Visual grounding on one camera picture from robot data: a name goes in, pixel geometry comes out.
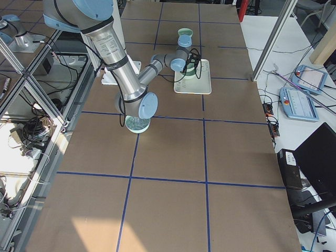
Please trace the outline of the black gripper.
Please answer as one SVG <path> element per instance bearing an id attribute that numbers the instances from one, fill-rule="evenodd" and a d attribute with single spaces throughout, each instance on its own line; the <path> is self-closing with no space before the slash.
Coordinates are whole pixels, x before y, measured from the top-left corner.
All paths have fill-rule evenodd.
<path id="1" fill-rule="evenodd" d="M 195 72 L 195 59 L 189 59 L 186 62 L 184 72 Z"/>

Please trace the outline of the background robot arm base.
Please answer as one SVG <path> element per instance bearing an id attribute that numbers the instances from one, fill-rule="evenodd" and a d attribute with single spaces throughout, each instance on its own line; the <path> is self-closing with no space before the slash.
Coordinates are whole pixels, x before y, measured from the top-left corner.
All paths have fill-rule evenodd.
<path id="1" fill-rule="evenodd" d="M 17 53 L 33 53 L 38 47 L 33 43 L 33 36 L 14 14 L 1 16 L 1 39 L 11 51 Z"/>

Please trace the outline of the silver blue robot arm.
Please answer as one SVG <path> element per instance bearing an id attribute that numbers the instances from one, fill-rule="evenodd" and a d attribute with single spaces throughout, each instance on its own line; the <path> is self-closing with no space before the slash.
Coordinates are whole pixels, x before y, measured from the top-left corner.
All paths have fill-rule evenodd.
<path id="1" fill-rule="evenodd" d="M 158 98 L 148 91 L 148 84 L 164 67 L 181 72 L 191 51 L 189 35 L 178 38 L 178 47 L 172 54 L 154 55 L 151 63 L 139 74 L 113 29 L 113 1 L 44 1 L 44 21 L 53 29 L 88 36 L 112 73 L 120 88 L 115 102 L 121 114 L 149 119 L 156 113 Z"/>

